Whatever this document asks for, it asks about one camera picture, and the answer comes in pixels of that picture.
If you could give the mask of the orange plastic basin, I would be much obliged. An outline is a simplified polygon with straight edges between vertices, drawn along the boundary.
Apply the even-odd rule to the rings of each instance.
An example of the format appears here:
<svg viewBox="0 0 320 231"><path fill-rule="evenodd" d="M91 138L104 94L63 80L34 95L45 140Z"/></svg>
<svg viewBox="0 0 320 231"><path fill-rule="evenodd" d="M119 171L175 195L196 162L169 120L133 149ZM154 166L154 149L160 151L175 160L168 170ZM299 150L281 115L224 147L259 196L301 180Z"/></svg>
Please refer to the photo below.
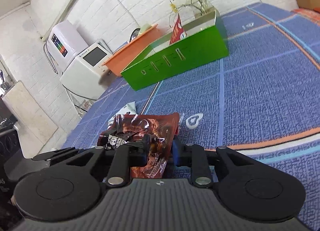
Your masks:
<svg viewBox="0 0 320 231"><path fill-rule="evenodd" d="M103 63L116 76L120 77L121 72L131 63L150 43L162 36L157 28L158 24L152 25L148 30L139 35L135 40L126 44L118 50L111 58Z"/></svg>

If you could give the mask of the red daily nuts bag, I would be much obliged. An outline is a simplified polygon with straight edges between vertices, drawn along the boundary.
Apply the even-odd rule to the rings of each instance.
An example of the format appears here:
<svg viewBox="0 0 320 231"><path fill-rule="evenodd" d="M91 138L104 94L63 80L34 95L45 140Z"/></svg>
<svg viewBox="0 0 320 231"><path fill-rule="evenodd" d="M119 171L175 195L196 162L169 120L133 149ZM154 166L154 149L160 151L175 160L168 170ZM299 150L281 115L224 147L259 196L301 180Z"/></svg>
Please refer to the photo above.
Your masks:
<svg viewBox="0 0 320 231"><path fill-rule="evenodd" d="M182 27L181 18L180 15L177 15L177 20L175 22L175 25L173 27L172 35L169 41L169 44L173 44L179 40L182 40L187 36L185 30Z"/></svg>

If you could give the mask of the light green plate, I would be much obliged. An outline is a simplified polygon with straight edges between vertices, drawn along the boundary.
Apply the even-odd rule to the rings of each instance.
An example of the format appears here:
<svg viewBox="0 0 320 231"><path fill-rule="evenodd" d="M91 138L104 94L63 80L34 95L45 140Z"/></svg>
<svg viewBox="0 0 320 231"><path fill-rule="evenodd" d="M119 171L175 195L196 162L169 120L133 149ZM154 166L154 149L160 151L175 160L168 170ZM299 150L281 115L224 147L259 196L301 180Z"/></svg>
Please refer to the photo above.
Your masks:
<svg viewBox="0 0 320 231"><path fill-rule="evenodd" d="M143 33L145 33L148 29L150 29L152 27L152 25L150 25L150 24L144 24L141 28L140 28L140 30L139 30L139 35L141 35L141 34L143 34Z"/></svg>

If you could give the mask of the white water purifier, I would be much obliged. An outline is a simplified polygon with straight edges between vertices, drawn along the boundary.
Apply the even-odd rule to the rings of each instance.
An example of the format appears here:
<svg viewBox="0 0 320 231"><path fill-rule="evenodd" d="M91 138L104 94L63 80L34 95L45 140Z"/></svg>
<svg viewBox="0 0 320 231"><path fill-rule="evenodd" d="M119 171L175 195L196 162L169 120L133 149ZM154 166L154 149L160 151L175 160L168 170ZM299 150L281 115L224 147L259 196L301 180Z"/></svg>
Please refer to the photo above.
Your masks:
<svg viewBox="0 0 320 231"><path fill-rule="evenodd" d="M64 72L72 60L86 48L87 42L68 20L55 25L44 44L45 54L56 74Z"/></svg>

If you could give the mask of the white countertop appliance with screen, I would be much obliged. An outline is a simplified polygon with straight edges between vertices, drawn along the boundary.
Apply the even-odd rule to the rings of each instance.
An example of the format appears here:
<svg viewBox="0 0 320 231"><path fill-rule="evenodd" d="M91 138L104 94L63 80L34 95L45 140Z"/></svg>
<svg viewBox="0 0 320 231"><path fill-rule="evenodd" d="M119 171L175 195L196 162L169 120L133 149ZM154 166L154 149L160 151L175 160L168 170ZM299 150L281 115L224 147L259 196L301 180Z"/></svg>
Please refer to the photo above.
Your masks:
<svg viewBox="0 0 320 231"><path fill-rule="evenodd" d="M104 65L111 56L108 48L92 44L71 61L60 78L61 84L76 97L97 100L117 77Z"/></svg>

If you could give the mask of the dark red snack bag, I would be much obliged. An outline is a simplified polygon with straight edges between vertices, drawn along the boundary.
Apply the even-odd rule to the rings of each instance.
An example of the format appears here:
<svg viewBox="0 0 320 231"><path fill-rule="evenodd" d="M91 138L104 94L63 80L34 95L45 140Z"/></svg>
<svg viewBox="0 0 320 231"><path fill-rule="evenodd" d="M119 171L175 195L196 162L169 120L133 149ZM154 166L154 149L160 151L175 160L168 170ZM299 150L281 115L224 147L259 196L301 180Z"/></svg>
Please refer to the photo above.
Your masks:
<svg viewBox="0 0 320 231"><path fill-rule="evenodd" d="M180 116L116 115L108 129L101 132L97 145L107 150L130 146L134 163L130 163L132 178L161 178L174 136L178 134Z"/></svg>

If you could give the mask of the green cardboard box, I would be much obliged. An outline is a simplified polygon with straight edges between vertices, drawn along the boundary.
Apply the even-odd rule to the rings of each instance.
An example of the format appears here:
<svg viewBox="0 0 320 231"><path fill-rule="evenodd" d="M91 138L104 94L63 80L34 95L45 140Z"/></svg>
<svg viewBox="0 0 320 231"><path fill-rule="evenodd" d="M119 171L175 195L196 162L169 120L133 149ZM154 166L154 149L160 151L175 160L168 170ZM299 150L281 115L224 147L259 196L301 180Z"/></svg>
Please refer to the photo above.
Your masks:
<svg viewBox="0 0 320 231"><path fill-rule="evenodd" d="M121 71L135 91L229 55L227 33L217 10L182 26L186 36L169 43L171 33L150 43Z"/></svg>

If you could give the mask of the steel plate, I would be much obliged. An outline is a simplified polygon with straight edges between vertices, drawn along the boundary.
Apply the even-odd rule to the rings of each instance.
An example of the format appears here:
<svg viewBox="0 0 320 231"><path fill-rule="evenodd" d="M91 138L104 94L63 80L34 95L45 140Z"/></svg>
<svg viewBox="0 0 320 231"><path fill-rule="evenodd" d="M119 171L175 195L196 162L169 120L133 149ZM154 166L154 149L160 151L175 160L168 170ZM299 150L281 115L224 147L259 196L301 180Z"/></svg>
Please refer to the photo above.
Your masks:
<svg viewBox="0 0 320 231"><path fill-rule="evenodd" d="M139 36L139 32L140 32L140 28L136 28L136 29L131 33L129 42L135 40L135 39Z"/></svg>

